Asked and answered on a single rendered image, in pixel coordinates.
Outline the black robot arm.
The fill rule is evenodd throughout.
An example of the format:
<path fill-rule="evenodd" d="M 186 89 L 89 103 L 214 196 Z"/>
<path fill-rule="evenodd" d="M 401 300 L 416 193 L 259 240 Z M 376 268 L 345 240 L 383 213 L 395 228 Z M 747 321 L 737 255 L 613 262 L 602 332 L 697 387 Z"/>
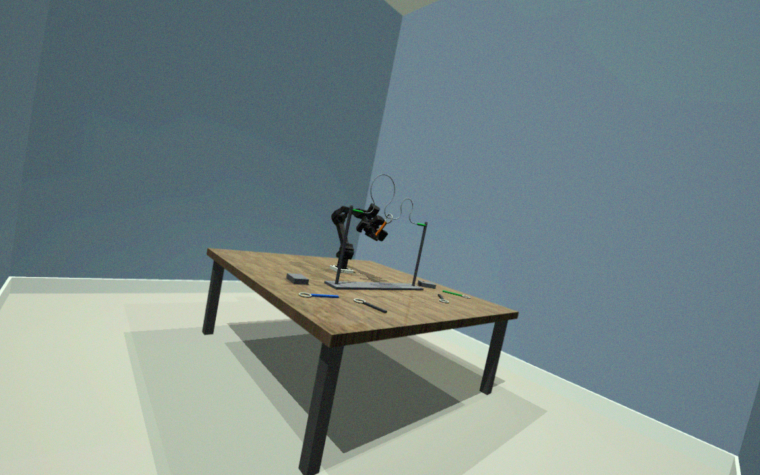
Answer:
<path fill-rule="evenodd" d="M 374 207 L 374 204 L 371 203 L 368 210 L 363 210 L 362 208 L 355 208 L 355 210 L 360 210 L 366 213 L 370 212 L 370 214 L 358 213 L 358 212 L 351 212 L 351 214 L 355 214 L 356 218 L 361 218 L 362 220 L 364 220 L 364 222 L 366 220 L 370 220 L 371 226 L 372 224 L 375 224 L 378 229 L 378 226 L 383 225 L 384 219 L 382 216 L 378 216 L 377 214 L 378 211 L 380 211 L 380 208 L 376 205 L 375 205 L 375 208 L 373 207 Z M 345 213 L 341 214 L 342 212 L 345 212 Z M 334 222 L 334 224 L 336 225 L 338 235 L 340 236 L 340 251 L 336 253 L 336 257 L 338 257 L 338 263 L 340 262 L 340 253 L 342 249 L 344 233 L 346 232 L 346 228 L 344 227 L 344 222 L 346 221 L 347 214 L 349 214 L 349 207 L 347 206 L 342 206 L 341 208 L 338 208 L 337 210 L 335 210 L 334 213 L 331 214 L 332 222 Z M 351 260 L 351 258 L 353 257 L 355 253 L 354 250 L 355 249 L 353 248 L 353 245 L 349 243 L 349 240 L 347 238 L 346 250 L 344 250 L 344 256 L 343 256 L 342 267 L 341 267 L 342 269 L 347 269 L 348 261 L 349 259 Z"/>

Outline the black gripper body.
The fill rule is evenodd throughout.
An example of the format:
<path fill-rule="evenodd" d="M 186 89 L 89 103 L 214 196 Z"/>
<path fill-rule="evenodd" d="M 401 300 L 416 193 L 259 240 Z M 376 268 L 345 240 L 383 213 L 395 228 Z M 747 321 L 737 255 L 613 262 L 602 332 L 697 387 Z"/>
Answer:
<path fill-rule="evenodd" d="M 365 233 L 367 233 L 367 230 L 369 228 L 371 228 L 371 227 L 375 228 L 374 232 L 377 231 L 377 226 L 375 226 L 375 224 L 372 224 L 372 226 L 371 226 L 370 220 L 366 220 L 365 222 L 364 222 L 364 220 L 361 220 L 361 222 L 357 225 L 356 229 L 357 229 L 357 232 L 362 232 L 362 230 L 363 230 L 363 231 L 365 231 Z M 379 241 L 383 241 L 384 238 L 387 237 L 387 235 L 388 235 L 388 232 L 382 230 L 381 233 L 378 235 L 378 240 Z"/>

